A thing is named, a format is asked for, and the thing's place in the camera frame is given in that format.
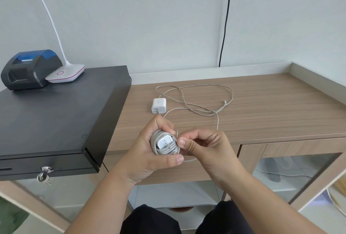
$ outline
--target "usb charger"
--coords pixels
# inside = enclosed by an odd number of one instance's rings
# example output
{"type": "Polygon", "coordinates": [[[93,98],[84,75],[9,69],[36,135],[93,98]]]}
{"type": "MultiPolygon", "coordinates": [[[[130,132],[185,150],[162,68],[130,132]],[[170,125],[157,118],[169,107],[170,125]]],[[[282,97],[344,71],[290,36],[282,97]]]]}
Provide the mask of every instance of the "usb charger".
{"type": "Polygon", "coordinates": [[[153,114],[166,113],[166,98],[154,98],[152,106],[153,114]]]}

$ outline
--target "white wall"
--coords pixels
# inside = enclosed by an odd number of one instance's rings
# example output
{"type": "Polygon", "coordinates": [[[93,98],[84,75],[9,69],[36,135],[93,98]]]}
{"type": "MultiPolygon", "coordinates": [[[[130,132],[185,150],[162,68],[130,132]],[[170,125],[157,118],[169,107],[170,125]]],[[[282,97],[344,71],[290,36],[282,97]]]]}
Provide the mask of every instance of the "white wall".
{"type": "Polygon", "coordinates": [[[345,0],[231,0],[221,65],[296,61],[346,83],[345,44],[345,0]]]}
{"type": "MultiPolygon", "coordinates": [[[[130,73],[215,66],[220,0],[45,0],[65,54],[130,73]]],[[[0,0],[0,69],[17,52],[58,45],[40,0],[0,0]]]]}

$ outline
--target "person's left hand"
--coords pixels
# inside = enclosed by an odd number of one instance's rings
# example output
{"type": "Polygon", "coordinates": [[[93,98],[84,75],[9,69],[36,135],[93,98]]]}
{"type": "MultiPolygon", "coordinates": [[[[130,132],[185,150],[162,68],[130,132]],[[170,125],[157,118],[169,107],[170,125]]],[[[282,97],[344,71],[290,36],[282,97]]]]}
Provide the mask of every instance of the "person's left hand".
{"type": "Polygon", "coordinates": [[[181,154],[154,154],[150,138],[158,129],[175,135],[174,125],[162,116],[155,115],[139,133],[130,150],[114,167],[122,179],[135,185],[155,170],[178,166],[184,161],[181,154]]]}

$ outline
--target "leg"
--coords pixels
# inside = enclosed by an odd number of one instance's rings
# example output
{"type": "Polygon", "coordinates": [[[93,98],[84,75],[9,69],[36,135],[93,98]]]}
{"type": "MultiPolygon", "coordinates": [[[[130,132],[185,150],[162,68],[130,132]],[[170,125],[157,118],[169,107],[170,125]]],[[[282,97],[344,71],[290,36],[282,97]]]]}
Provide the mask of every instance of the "leg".
{"type": "Polygon", "coordinates": [[[120,234],[181,234],[178,221],[147,205],[134,209],[124,220],[120,234]]]}
{"type": "Polygon", "coordinates": [[[236,204],[221,201],[204,218],[196,234],[254,234],[236,204]]]}

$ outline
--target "person's right hand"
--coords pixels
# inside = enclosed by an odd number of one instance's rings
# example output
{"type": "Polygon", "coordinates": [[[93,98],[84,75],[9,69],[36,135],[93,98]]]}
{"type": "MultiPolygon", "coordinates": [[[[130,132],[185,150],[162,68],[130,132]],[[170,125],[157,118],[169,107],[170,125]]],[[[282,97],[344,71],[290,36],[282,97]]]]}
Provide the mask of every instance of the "person's right hand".
{"type": "Polygon", "coordinates": [[[223,190],[227,182],[245,170],[222,131],[197,128],[179,135],[177,144],[185,150],[180,153],[196,157],[223,190]]]}

